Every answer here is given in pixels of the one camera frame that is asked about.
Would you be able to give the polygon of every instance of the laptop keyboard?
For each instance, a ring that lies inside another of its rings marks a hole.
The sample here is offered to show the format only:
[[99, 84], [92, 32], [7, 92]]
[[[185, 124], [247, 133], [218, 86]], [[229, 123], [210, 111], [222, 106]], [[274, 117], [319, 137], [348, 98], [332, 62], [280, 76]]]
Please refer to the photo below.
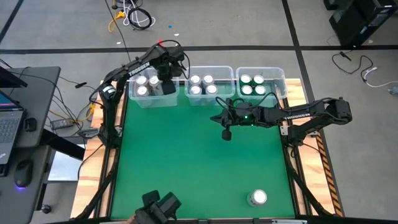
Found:
[[10, 142], [14, 139], [19, 125], [19, 118], [0, 118], [0, 143]]

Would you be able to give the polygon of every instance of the white cable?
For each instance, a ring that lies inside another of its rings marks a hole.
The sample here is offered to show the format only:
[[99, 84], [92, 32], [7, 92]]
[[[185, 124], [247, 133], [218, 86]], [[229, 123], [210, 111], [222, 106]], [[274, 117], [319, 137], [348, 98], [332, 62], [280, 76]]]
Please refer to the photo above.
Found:
[[398, 83], [398, 81], [393, 81], [393, 82], [387, 82], [387, 83], [385, 83], [385, 84], [377, 85], [377, 86], [374, 86], [374, 85], [369, 84], [368, 81], [367, 81], [367, 79], [366, 79], [366, 77], [367, 77], [367, 75], [369, 75], [371, 72], [375, 71], [376, 69], [377, 69], [377, 67], [374, 67], [374, 68], [372, 68], [372, 69], [370, 69], [370, 70], [369, 70], [369, 69], [366, 70], [366, 73], [365, 73], [365, 75], [364, 75], [363, 78], [366, 80], [365, 83], [366, 83], [368, 86], [373, 87], [373, 88], [379, 88], [379, 87], [383, 87], [383, 86], [389, 85], [389, 84], [391, 84], [391, 83]]
[[[132, 5], [133, 9], [135, 9], [137, 6], [134, 4], [134, 1], [130, 0], [130, 2], [131, 2], [131, 5]], [[126, 15], [126, 18], [124, 18], [124, 20], [123, 20], [123, 25], [125, 25], [125, 26], [130, 25], [130, 21], [129, 21], [129, 18], [128, 18], [130, 10], [131, 10], [130, 6], [126, 7], [126, 0], [123, 0], [123, 12], [124, 12], [124, 15]], [[141, 26], [140, 22], [145, 22], [145, 21], [149, 20], [149, 18], [144, 19], [143, 21], [138, 21], [137, 11], [134, 11], [133, 12], [133, 18], [131, 20], [133, 22], [137, 23], [139, 26]], [[153, 26], [155, 24], [155, 22], [156, 22], [156, 19], [154, 17], [152, 17], [152, 24], [150, 25], [150, 27]]]

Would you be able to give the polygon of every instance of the computer mouse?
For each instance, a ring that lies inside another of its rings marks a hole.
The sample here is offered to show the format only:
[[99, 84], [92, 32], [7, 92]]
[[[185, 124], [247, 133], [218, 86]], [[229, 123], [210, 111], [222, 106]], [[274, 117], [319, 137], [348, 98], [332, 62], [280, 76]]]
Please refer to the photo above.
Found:
[[33, 161], [26, 159], [18, 163], [14, 172], [14, 182], [18, 187], [27, 187], [32, 181]]

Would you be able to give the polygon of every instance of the concrete floor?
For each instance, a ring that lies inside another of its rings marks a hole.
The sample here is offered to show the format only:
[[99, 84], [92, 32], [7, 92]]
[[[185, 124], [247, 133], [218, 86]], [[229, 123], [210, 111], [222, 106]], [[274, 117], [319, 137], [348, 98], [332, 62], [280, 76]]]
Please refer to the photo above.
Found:
[[[16, 0], [0, 2], [0, 26], [11, 14]], [[333, 36], [322, 0], [288, 0], [300, 45], [338, 45]], [[148, 47], [159, 39], [175, 39], [187, 46], [214, 45], [284, 45], [292, 46], [287, 19], [281, 0], [145, 0], [143, 8], [157, 19], [145, 31], [132, 31], [118, 22], [128, 47]], [[110, 15], [103, 1], [24, 0], [0, 49], [75, 49], [123, 47], [117, 31], [107, 30]], [[390, 18], [371, 38], [369, 45], [397, 45], [398, 17]], [[398, 184], [395, 170], [398, 145], [394, 122], [397, 98], [388, 94], [388, 87], [370, 88], [358, 73], [346, 75], [331, 62], [335, 51], [304, 51], [315, 98], [343, 96], [351, 104], [353, 122], [346, 126], [325, 128], [331, 161], [341, 201], [347, 217], [398, 220], [396, 206]], [[229, 50], [187, 52], [192, 65], [229, 65], [280, 67], [287, 78], [301, 78], [294, 50]], [[132, 57], [142, 52], [130, 53]], [[398, 80], [398, 50], [370, 50], [350, 53], [353, 62], [336, 61], [351, 70], [358, 66], [360, 55], [367, 55], [379, 69], [369, 81], [385, 83]], [[61, 76], [88, 82], [96, 87], [104, 76], [122, 63], [126, 53], [95, 54], [3, 54], [0, 58], [13, 67], [60, 66]], [[75, 90], [63, 80], [58, 82], [65, 103], [74, 111], [87, 104], [89, 89]], [[56, 105], [51, 110], [61, 111]], [[75, 129], [61, 130], [69, 136]], [[36, 213], [32, 223], [66, 220], [73, 202], [74, 183], [48, 187], [45, 203], [55, 206], [51, 215]]]

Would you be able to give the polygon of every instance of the clear plastic bin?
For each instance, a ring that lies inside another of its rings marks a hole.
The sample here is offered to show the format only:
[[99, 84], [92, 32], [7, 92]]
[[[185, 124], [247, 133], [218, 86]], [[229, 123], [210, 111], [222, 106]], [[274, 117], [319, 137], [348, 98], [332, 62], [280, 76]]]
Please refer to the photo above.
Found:
[[[133, 77], [130, 78], [130, 84], [129, 84], [129, 97], [130, 99], [134, 100], [137, 102], [137, 104], [141, 108], [156, 108], [156, 107], [166, 107], [166, 106], [176, 106], [177, 105], [177, 97], [180, 92], [180, 84], [178, 82], [178, 78], [173, 78], [173, 82], [175, 85], [176, 92], [169, 94], [169, 95], [149, 95], [149, 96], [138, 96], [137, 95], [137, 88], [140, 86], [136, 83], [137, 78], [139, 76], [145, 76], [148, 81], [152, 76], [157, 76], [156, 69], [154, 68], [147, 68], [144, 71], [140, 72], [137, 75], [134, 75]], [[150, 90], [150, 93], [153, 94], [153, 89], [149, 84], [145, 85], [148, 87]]]
[[[252, 87], [253, 94], [245, 95], [242, 92], [242, 84], [240, 82], [240, 77], [242, 75], [249, 75], [251, 77], [252, 82], [249, 84]], [[262, 95], [255, 94], [255, 86], [253, 78], [256, 75], [260, 75], [264, 78], [264, 83], [262, 86], [266, 88], [266, 92]], [[285, 84], [285, 73], [281, 68], [277, 67], [240, 67], [236, 70], [236, 90], [238, 91], [238, 95], [240, 98], [250, 101], [253, 104], [258, 103], [264, 95], [274, 92], [278, 96], [278, 99], [283, 99], [287, 97], [287, 90]], [[275, 97], [268, 96], [266, 100], [261, 104], [267, 104], [272, 102], [276, 104]]]
[[201, 85], [201, 94], [194, 95], [190, 93], [192, 84], [189, 80], [185, 81], [185, 95], [189, 98], [192, 106], [218, 106], [216, 96], [227, 99], [235, 94], [234, 71], [229, 66], [192, 66], [190, 67], [190, 76], [198, 75], [203, 80], [205, 75], [212, 75], [214, 85], [217, 86], [217, 94], [207, 95], [204, 85]]

